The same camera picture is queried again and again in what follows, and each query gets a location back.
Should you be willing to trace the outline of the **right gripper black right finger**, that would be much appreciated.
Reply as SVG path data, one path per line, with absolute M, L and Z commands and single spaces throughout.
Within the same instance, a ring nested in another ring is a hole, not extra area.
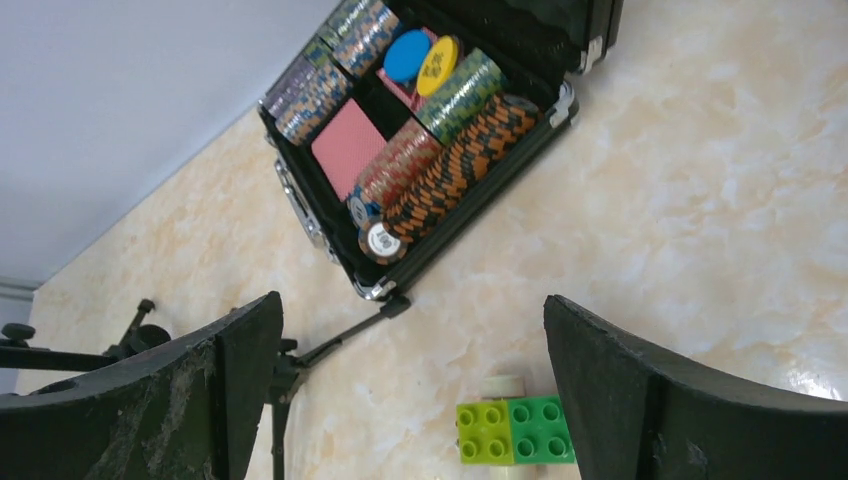
M 585 479 L 843 479 L 847 405 L 708 367 L 560 296 L 544 328 Z

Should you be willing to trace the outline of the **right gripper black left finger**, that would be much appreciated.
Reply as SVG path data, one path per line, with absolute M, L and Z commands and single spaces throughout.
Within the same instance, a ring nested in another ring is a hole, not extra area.
M 242 479 L 283 329 L 271 291 L 113 365 L 1 399 L 5 479 Z

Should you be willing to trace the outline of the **shock mount tripod stand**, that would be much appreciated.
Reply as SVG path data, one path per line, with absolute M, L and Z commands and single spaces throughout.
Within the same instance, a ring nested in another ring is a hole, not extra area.
M 138 303 L 132 319 L 119 338 L 105 343 L 101 329 L 83 327 L 70 333 L 68 340 L 59 335 L 70 332 L 44 330 L 23 323 L 1 327 L 1 367 L 3 369 L 88 373 L 160 347 L 172 340 L 168 329 L 150 323 L 156 310 L 153 300 Z

